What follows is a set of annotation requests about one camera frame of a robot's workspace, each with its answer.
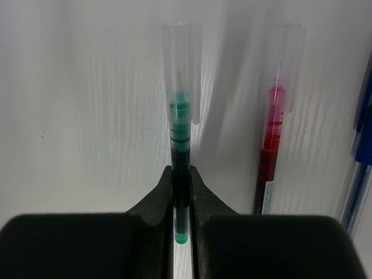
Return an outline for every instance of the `marker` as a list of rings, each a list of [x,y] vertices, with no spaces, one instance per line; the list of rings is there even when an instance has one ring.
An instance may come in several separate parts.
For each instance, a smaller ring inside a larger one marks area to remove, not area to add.
[[[342,224],[354,239],[357,226],[366,202],[371,185],[372,171],[372,118],[370,99],[372,94],[372,70],[367,81],[362,108],[358,119],[356,132],[360,134],[355,161],[357,171],[349,194],[349,198],[342,216]]]
[[[201,88],[200,24],[162,25],[164,79],[170,129],[174,237],[186,243],[189,235],[191,122],[199,123]]]
[[[281,22],[270,36],[264,79],[267,114],[253,214],[270,213],[284,113],[292,111],[305,36],[306,28],[297,22]]]

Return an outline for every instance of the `barcode sticker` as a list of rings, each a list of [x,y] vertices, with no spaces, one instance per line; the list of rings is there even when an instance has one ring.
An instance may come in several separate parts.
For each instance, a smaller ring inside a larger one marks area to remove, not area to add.
[[[273,195],[274,181],[268,181],[265,185],[265,194],[263,196],[262,215],[270,214],[271,196]]]

